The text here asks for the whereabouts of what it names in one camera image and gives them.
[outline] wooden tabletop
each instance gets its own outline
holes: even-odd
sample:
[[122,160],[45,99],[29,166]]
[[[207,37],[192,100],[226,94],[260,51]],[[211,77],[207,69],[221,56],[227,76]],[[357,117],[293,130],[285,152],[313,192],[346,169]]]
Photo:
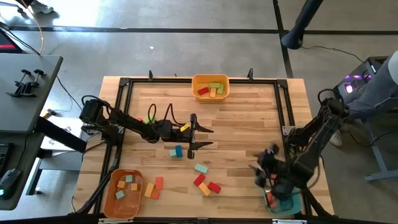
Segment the wooden tabletop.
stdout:
[[[119,79],[104,77],[103,80],[99,97],[111,105],[116,100]],[[296,126],[304,126],[312,118],[304,81],[288,79],[288,84]],[[182,144],[184,157],[172,159],[169,150],[176,143],[160,140],[157,144],[150,144],[140,135],[126,131],[119,168],[139,170],[144,176],[144,187],[149,182],[154,183],[155,177],[164,177],[160,198],[154,200],[142,196],[137,217],[275,217],[265,208],[261,189],[254,184],[253,171],[248,167],[249,164],[257,165],[256,155],[270,143],[276,142],[280,146],[282,143],[272,85],[230,84],[230,94],[224,102],[199,103],[192,95],[190,83],[134,84],[130,116],[145,117],[152,103],[157,105],[157,119],[163,119],[169,103],[173,104],[179,123],[189,123],[190,114],[196,113],[200,125],[214,131],[197,132],[196,140],[214,143],[199,149],[192,160],[186,158],[187,144]],[[104,149],[105,146],[100,146],[85,154],[73,201],[76,209],[98,185]],[[284,160],[283,152],[278,158]],[[210,181],[219,184],[222,188],[220,194],[212,192],[206,197],[193,184],[199,175],[194,170],[197,163],[209,168],[205,184]],[[320,180],[311,191],[325,210],[333,213],[322,167]]]

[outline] green block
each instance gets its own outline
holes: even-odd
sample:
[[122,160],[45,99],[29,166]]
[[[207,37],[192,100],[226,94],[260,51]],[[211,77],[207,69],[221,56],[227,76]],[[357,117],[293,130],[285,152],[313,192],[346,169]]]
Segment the green block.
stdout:
[[203,165],[196,164],[196,165],[195,165],[195,170],[197,170],[197,171],[199,171],[199,172],[202,172],[202,173],[206,174],[208,168],[205,167],[205,166],[203,166]]
[[124,194],[123,190],[120,190],[120,191],[116,192],[116,199],[121,199],[124,196],[126,196],[126,195]]
[[134,177],[132,175],[127,175],[126,176],[126,183],[131,183],[134,182]]
[[218,88],[220,87],[220,83],[210,83],[209,88]]
[[177,156],[177,152],[175,151],[175,149],[170,150],[170,156],[171,157],[176,157]]
[[224,92],[224,85],[220,84],[220,87],[218,87],[217,89],[217,94],[223,94],[223,92]]
[[[151,113],[149,114],[150,119],[152,120],[152,122],[154,122],[156,120],[156,118],[154,118],[154,115]],[[146,116],[143,120],[142,120],[145,124],[149,124],[149,118],[148,116]]]

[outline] sneaker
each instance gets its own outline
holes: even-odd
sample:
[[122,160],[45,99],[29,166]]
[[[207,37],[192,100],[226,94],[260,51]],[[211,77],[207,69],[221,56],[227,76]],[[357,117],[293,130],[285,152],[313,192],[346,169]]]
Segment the sneaker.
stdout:
[[54,11],[53,7],[48,7],[47,5],[38,2],[38,1],[33,1],[32,4],[30,4],[30,6],[32,7],[32,10],[34,13],[38,13],[38,12],[43,12],[44,14],[48,14],[52,11]]
[[341,140],[341,133],[339,130],[333,133],[329,142],[336,147],[340,147],[341,145],[343,145],[343,141]]

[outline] gray floor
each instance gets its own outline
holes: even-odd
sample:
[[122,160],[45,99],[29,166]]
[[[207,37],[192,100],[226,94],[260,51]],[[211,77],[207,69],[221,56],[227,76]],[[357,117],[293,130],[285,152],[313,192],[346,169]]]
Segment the gray floor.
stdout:
[[[272,0],[42,2],[57,10],[38,15],[42,26],[277,28]],[[293,26],[303,2],[279,0],[285,29]],[[395,0],[325,0],[309,29],[398,30],[397,11]],[[0,7],[0,21],[10,26],[34,25],[10,7]],[[40,48],[38,32],[15,34]],[[336,47],[364,60],[393,53],[398,49],[397,39],[393,35],[306,35],[304,46]],[[45,32],[44,54],[64,57],[59,77],[76,99],[97,95],[105,75],[147,75],[150,69],[158,76],[225,73],[244,77],[252,67],[255,77],[286,77],[277,34]],[[294,77],[305,80],[313,114],[319,109],[318,91],[334,86],[360,63],[352,56],[325,49],[290,50],[289,55]],[[69,109],[70,101],[58,83],[45,107]],[[79,110],[74,106],[62,114],[77,117]],[[358,136],[366,138],[361,131]],[[392,139],[381,140],[381,145]],[[363,175],[378,171],[371,150],[356,145],[346,133],[343,140],[342,148],[327,146],[323,152],[335,213],[343,218],[396,223],[398,179],[367,184]],[[382,153],[389,168],[398,168],[396,152]],[[44,172],[39,187],[45,194],[23,196],[14,211],[0,212],[0,220],[68,213],[77,177],[72,172]]]

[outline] person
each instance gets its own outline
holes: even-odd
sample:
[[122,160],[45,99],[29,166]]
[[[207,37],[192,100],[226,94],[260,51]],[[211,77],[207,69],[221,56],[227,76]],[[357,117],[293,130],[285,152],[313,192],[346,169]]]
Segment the person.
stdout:
[[[23,5],[23,3],[21,2],[22,0],[16,0],[16,1],[19,4]],[[44,14],[48,14],[48,13],[54,11],[53,7],[47,6],[46,4],[43,4],[43,3],[39,2],[38,0],[23,0],[23,1],[27,6],[29,6],[29,5],[31,6],[34,13],[43,12]]]
[[[390,104],[378,108],[376,105],[393,97],[398,97],[398,50],[383,63],[367,84],[353,90],[344,99],[349,107],[348,119],[366,119],[387,112],[398,105]],[[337,147],[343,144],[339,130],[332,135],[329,142]]]

